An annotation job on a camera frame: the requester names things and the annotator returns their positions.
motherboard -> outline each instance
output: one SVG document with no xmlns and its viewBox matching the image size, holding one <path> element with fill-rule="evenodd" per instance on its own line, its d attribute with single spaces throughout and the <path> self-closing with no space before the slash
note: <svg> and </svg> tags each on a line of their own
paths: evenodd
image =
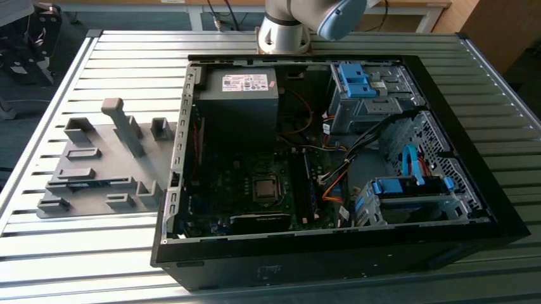
<svg viewBox="0 0 541 304">
<path fill-rule="evenodd" d="M 189 216 L 180 221 L 187 237 L 334 227 L 334 205 L 318 199 L 315 187 L 316 176 L 330 166 L 327 153 L 282 150 L 208 158 L 212 170 L 201 168 Z M 303 198 L 304 190 L 310 198 Z"/>
</svg>

black cable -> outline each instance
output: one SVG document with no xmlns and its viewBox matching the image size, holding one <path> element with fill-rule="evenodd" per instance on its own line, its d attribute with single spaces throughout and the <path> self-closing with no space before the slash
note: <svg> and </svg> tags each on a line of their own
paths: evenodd
<svg viewBox="0 0 541 304">
<path fill-rule="evenodd" d="M 356 157 L 356 152 L 359 152 L 359 150 L 362 150 L 363 147 L 366 147 L 368 144 L 371 144 L 379 138 L 380 132 L 384 130 L 387 125 L 390 125 L 397 120 L 417 116 L 419 111 L 422 111 L 423 109 L 425 109 L 425 107 L 418 107 L 414 110 L 403 111 L 401 114 L 390 115 L 380 122 L 378 122 L 375 125 L 372 125 L 370 127 L 370 129 L 367 129 L 364 131 L 364 133 L 362 133 L 359 135 L 354 144 L 347 149 L 347 152 L 344 155 L 344 160 L 343 160 L 342 164 L 338 166 L 336 169 L 334 169 L 332 171 L 330 171 L 328 174 L 326 174 L 324 178 L 322 178 L 320 181 L 326 182 L 335 174 L 340 173 L 342 170 L 344 170 L 347 168 L 348 164 L 352 162 L 352 160 Z"/>
<path fill-rule="evenodd" d="M 231 17 L 232 17 L 232 19 L 234 19 L 235 29 L 236 29 L 236 31 L 239 32 L 239 31 L 240 31 L 240 27 L 238 26 L 236 17 L 235 17 L 235 14 L 234 14 L 234 10 L 231 9 L 231 5 L 230 5 L 230 3 L 228 3 L 228 0 L 223 0 L 223 2 L 226 2 L 227 8 L 228 8 L 228 12 L 231 13 Z"/>
<path fill-rule="evenodd" d="M 211 4 L 211 0 L 205 0 L 205 2 L 208 3 L 208 7 L 211 8 L 211 15 L 212 15 L 212 17 L 216 17 L 216 12 L 214 11 L 214 7 L 212 7 L 212 4 Z"/>
<path fill-rule="evenodd" d="M 246 20 L 247 14 L 248 14 L 248 13 L 246 13 L 246 14 L 244 14 L 244 17 L 243 17 L 243 19 L 240 20 L 240 22 L 239 22 L 239 24 L 238 24 L 238 26 L 239 26 L 239 27 L 242 27 L 242 26 L 243 26 L 243 23 L 244 23 L 244 20 Z"/>
<path fill-rule="evenodd" d="M 389 1 L 386 0 L 386 12 L 384 12 L 384 14 L 383 14 L 383 19 L 380 19 L 380 23 L 379 23 L 379 25 L 376 26 L 376 27 L 372 27 L 371 29 L 368 29 L 368 30 L 366 30 L 364 32 L 371 32 L 372 30 L 378 30 L 378 32 L 379 32 L 379 30 L 380 30 L 380 27 L 383 26 L 383 24 L 384 24 L 384 22 L 386 22 L 386 20 L 387 20 L 387 15 L 389 15 Z"/>
</svg>

floor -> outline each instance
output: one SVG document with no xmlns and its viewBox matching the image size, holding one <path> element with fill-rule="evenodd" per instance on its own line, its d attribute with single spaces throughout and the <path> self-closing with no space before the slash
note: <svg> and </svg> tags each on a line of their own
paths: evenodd
<svg viewBox="0 0 541 304">
<path fill-rule="evenodd" d="M 212 30 L 212 16 L 204 14 L 204 29 Z M 224 29 L 231 28 L 231 17 L 223 16 Z M 263 14 L 239 13 L 236 19 L 242 22 L 240 30 L 254 30 L 263 20 Z M 64 18 L 61 34 L 49 68 L 55 71 L 55 83 L 60 84 L 71 61 L 77 52 L 88 29 L 108 30 L 189 30 L 189 20 L 184 13 L 79 13 L 79 22 L 69 24 Z M 541 113 L 541 56 L 533 51 L 525 52 L 505 75 L 513 88 L 518 90 L 522 99 Z M 0 93 L 17 110 L 16 120 L 0 121 L 0 186 L 8 178 L 9 168 L 14 167 L 18 157 L 52 99 L 56 86 L 17 85 L 0 73 Z"/>
</svg>

gray vertical post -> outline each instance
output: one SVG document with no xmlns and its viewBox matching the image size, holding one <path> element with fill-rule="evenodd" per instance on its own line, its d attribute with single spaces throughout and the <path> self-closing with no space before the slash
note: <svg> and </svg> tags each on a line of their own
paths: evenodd
<svg viewBox="0 0 541 304">
<path fill-rule="evenodd" d="M 124 102 L 120 98 L 105 98 L 101 104 L 101 112 L 111 117 L 116 126 L 117 135 L 120 135 L 133 157 L 141 157 L 144 155 L 143 145 L 139 142 L 137 134 L 121 110 L 123 107 Z"/>
</svg>

table leg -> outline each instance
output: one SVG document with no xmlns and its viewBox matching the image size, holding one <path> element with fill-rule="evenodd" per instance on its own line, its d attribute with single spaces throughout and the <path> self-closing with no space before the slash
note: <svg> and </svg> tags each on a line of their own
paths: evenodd
<svg viewBox="0 0 541 304">
<path fill-rule="evenodd" d="M 17 115 L 17 112 L 10 107 L 8 102 L 0 97 L 0 118 L 5 119 L 5 120 L 12 120 L 12 119 L 14 119 L 16 115 Z"/>
<path fill-rule="evenodd" d="M 417 33 L 430 33 L 434 25 L 438 22 L 438 18 L 443 8 L 429 8 L 426 14 L 422 16 L 419 25 L 417 27 Z"/>
<path fill-rule="evenodd" d="M 189 24 L 192 25 L 192 30 L 203 30 L 203 8 L 197 5 L 189 5 L 187 6 L 187 13 L 189 15 Z"/>
</svg>

